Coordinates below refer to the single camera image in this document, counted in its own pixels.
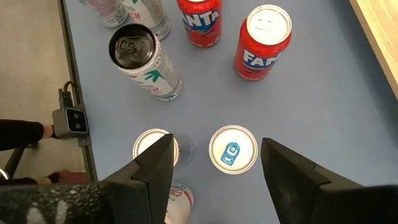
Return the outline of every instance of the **table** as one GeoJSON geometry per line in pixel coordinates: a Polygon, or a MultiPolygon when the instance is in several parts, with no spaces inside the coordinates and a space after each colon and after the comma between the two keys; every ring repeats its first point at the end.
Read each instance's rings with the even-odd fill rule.
{"type": "Polygon", "coordinates": [[[363,185],[398,183],[398,104],[348,1],[279,0],[293,38],[269,76],[249,82],[233,70],[239,26],[264,1],[224,1],[223,35],[211,49],[189,43],[175,1],[162,44],[184,80],[175,101],[161,102],[112,64],[95,13],[67,1],[75,64],[90,126],[95,169],[104,179],[132,159],[141,132],[164,128],[196,147],[174,179],[195,195],[188,223],[278,223],[260,157],[241,175],[217,170],[208,156],[213,133],[227,124],[273,138],[363,185]]]}
{"type": "Polygon", "coordinates": [[[349,1],[398,98],[398,1],[349,1]]]}

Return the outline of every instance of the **can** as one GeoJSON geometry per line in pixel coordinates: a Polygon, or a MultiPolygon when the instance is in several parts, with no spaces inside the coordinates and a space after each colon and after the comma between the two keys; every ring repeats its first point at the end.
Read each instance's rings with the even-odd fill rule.
{"type": "Polygon", "coordinates": [[[292,21],[286,11],[270,4],[255,8],[241,26],[236,72],[248,80],[264,78],[291,38],[292,21]]]}
{"type": "Polygon", "coordinates": [[[167,37],[171,23],[161,0],[121,0],[135,23],[148,27],[159,40],[167,37]]]}
{"type": "Polygon", "coordinates": [[[176,99],[183,83],[159,39],[141,24],[119,28],[109,41],[113,63],[162,101],[176,99]]]}
{"type": "Polygon", "coordinates": [[[254,136],[244,127],[229,125],[220,128],[209,144],[209,155],[217,169],[226,174],[242,174],[257,159],[258,148],[254,136]]]}
{"type": "MultiPolygon", "coordinates": [[[[169,132],[163,129],[155,128],[144,131],[134,143],[132,148],[132,157],[135,158],[144,152],[149,146],[159,140],[163,135],[169,132]]],[[[191,139],[188,136],[176,135],[174,136],[174,167],[176,165],[186,165],[192,158],[194,147],[191,139]]]]}
{"type": "Polygon", "coordinates": [[[165,224],[186,224],[193,203],[192,191],[185,184],[172,184],[164,220],[165,224]]]}
{"type": "Polygon", "coordinates": [[[128,17],[127,11],[119,0],[80,0],[80,2],[97,11],[106,27],[117,27],[128,17]]]}
{"type": "Polygon", "coordinates": [[[211,47],[221,37],[221,0],[177,0],[182,22],[193,45],[211,47]]]}

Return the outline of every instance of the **wooden surface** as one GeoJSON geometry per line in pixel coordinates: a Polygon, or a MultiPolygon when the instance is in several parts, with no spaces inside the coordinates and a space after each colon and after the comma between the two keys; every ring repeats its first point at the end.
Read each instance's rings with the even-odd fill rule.
{"type": "Polygon", "coordinates": [[[398,0],[350,2],[398,98],[398,0]]]}

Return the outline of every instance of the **person's arm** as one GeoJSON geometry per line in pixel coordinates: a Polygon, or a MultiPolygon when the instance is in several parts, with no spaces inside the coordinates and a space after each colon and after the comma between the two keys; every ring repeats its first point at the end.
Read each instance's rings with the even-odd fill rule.
{"type": "Polygon", "coordinates": [[[49,138],[53,134],[51,125],[39,122],[0,119],[0,151],[14,149],[49,138]]]}

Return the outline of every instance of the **floor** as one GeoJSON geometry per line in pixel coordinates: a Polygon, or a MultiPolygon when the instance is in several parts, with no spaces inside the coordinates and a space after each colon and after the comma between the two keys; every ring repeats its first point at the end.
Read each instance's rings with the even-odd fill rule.
{"type": "MultiPolygon", "coordinates": [[[[51,124],[57,89],[69,80],[57,1],[0,1],[0,8],[0,119],[51,124]]],[[[11,153],[0,152],[0,168],[11,153]]],[[[46,139],[25,150],[14,177],[84,168],[76,140],[46,139]]]]}

